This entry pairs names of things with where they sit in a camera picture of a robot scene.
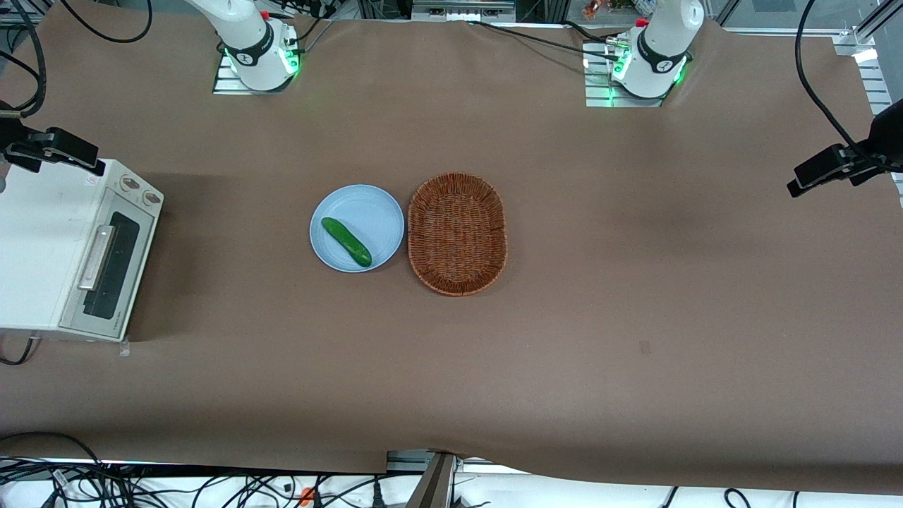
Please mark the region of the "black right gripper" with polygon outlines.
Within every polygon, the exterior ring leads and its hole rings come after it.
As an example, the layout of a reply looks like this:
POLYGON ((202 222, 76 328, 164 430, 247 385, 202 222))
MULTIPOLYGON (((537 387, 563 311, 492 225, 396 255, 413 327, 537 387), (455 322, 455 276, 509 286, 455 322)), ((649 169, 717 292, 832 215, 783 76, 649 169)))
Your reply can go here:
POLYGON ((39 171, 43 142, 47 134, 23 124, 12 106, 1 105, 1 152, 4 163, 19 165, 28 171, 39 171))

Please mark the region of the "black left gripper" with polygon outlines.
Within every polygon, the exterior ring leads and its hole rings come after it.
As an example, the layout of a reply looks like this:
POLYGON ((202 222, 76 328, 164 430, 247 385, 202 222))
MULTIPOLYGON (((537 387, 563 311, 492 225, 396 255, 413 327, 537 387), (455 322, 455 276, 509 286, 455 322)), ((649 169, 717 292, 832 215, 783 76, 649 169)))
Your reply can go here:
POLYGON ((872 120, 864 141, 854 151, 854 165, 848 177, 852 186, 860 186, 881 174, 902 171, 902 100, 897 100, 872 120))

